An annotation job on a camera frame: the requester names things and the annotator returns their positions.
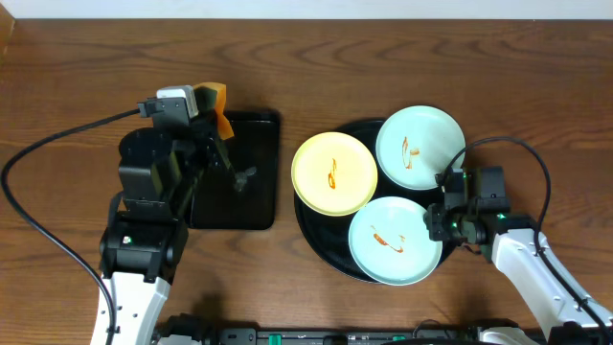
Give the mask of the orange green sponge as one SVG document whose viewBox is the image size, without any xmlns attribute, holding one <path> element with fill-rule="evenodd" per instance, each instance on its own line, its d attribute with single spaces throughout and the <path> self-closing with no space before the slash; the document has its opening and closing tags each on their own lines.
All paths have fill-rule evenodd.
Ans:
<svg viewBox="0 0 613 345">
<path fill-rule="evenodd" d="M 216 129 L 221 140 L 235 136 L 234 130 L 225 117 L 227 86 L 220 82 L 201 82 L 193 87 L 197 109 L 200 113 L 213 111 L 216 115 Z"/>
</svg>

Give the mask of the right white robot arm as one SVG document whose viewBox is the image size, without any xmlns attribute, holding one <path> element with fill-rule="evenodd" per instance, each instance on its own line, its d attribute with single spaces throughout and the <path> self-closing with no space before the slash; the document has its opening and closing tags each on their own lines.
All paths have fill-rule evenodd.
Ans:
<svg viewBox="0 0 613 345">
<path fill-rule="evenodd" d="M 435 203 L 423 219 L 432 241 L 479 245 L 521 295 L 549 344 L 612 342 L 612 311 L 564 267 L 532 217 Z"/>
</svg>

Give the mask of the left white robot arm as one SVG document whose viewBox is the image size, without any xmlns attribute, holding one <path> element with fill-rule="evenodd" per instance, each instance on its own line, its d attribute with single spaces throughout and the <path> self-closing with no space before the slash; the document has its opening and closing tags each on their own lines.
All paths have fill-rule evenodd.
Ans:
<svg viewBox="0 0 613 345">
<path fill-rule="evenodd" d="M 222 115 L 144 127 L 120 142 L 123 189 L 100 243 L 103 286 L 91 341 L 149 344 L 188 238 L 193 193 L 209 166 L 230 164 Z"/>
</svg>

